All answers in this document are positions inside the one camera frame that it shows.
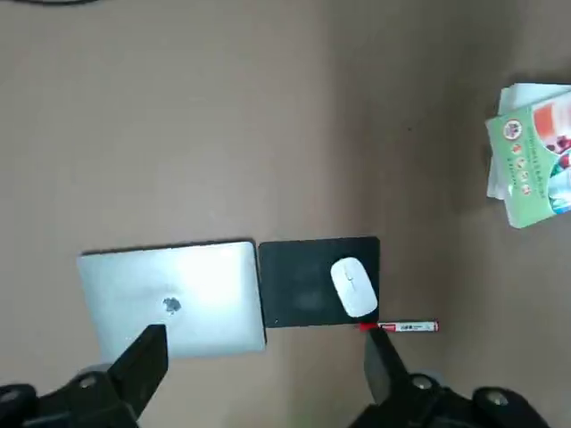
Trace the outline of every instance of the marker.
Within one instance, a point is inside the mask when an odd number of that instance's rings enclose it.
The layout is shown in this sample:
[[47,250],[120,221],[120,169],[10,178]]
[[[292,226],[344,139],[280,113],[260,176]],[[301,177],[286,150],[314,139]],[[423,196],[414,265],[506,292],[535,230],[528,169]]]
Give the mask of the marker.
[[373,328],[382,328],[389,333],[417,333],[438,332],[440,326],[437,320],[432,321],[396,321],[394,323],[361,323],[359,329],[362,332]]

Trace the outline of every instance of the computer mouse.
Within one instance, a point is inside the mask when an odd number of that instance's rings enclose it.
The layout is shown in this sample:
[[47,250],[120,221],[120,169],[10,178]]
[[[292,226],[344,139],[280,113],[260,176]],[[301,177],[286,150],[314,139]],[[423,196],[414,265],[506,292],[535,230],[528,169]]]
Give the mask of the computer mouse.
[[331,278],[349,317],[363,317],[377,308],[377,296],[367,271],[354,257],[337,261],[331,267]]

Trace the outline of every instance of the laptop lid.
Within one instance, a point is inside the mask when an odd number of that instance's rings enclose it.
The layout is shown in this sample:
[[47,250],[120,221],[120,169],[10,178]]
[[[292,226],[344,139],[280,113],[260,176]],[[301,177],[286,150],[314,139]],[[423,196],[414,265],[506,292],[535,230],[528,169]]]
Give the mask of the laptop lid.
[[250,242],[88,254],[78,266],[103,362],[149,324],[167,326],[171,358],[265,349]]

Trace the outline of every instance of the mouse pad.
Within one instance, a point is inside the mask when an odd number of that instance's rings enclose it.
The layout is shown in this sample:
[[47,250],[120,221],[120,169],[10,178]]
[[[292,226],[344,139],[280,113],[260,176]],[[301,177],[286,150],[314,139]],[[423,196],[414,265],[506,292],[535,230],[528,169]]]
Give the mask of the mouse pad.
[[376,322],[378,307],[361,318],[347,315],[331,279],[331,266],[355,257],[378,296],[380,243],[375,236],[262,243],[261,305],[267,328]]

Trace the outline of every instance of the cable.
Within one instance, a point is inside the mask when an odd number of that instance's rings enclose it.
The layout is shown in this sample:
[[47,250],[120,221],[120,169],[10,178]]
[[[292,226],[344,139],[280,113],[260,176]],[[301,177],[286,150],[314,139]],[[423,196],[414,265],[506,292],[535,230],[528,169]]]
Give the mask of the cable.
[[9,0],[12,3],[32,4],[44,7],[81,6],[83,4],[95,3],[100,0]]

